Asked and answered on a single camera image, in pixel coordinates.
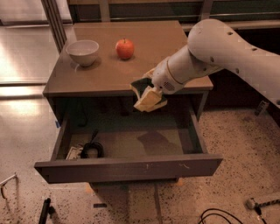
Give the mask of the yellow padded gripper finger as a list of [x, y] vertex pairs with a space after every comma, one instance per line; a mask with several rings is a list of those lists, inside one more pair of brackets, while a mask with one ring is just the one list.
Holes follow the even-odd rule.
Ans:
[[155, 87], [147, 86], [141, 93], [139, 88], [133, 88], [137, 101], [134, 107], [141, 112], [151, 112], [160, 109], [167, 104], [162, 92]]
[[145, 73], [145, 74], [143, 75], [143, 77], [144, 77], [144, 78], [149, 78], [149, 79], [151, 79], [151, 78], [153, 77], [154, 71], [155, 71], [155, 69], [152, 68], [150, 71], [148, 71], [147, 73]]

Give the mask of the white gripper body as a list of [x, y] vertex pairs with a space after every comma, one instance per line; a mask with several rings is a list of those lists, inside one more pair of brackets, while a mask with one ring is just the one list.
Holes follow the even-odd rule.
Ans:
[[177, 82], [168, 67], [169, 57], [162, 60], [152, 74], [151, 83], [155, 88], [166, 95], [172, 95], [183, 88], [183, 84]]

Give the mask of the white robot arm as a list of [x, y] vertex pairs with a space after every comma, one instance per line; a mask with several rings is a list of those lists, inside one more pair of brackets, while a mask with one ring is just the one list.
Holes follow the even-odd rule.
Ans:
[[279, 105], [280, 55], [251, 45], [220, 20], [204, 19], [190, 30], [185, 46], [130, 84], [137, 97], [135, 108], [145, 112], [162, 108], [166, 95], [221, 69], [238, 75]]

